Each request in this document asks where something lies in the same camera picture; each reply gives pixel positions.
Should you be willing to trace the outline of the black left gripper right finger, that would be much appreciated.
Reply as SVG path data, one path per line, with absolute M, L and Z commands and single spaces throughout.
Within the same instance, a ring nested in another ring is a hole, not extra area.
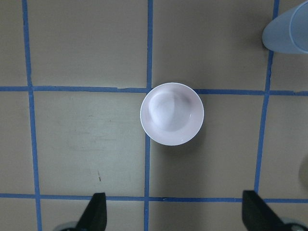
M 306 231 L 299 222 L 284 222 L 253 190 L 242 193 L 242 222 L 248 231 Z

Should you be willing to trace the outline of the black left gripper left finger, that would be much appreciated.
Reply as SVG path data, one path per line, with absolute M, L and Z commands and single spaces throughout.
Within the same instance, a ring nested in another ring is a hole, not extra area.
M 105 193 L 95 193 L 81 218 L 79 219 L 76 231 L 104 231 L 107 225 L 107 208 Z

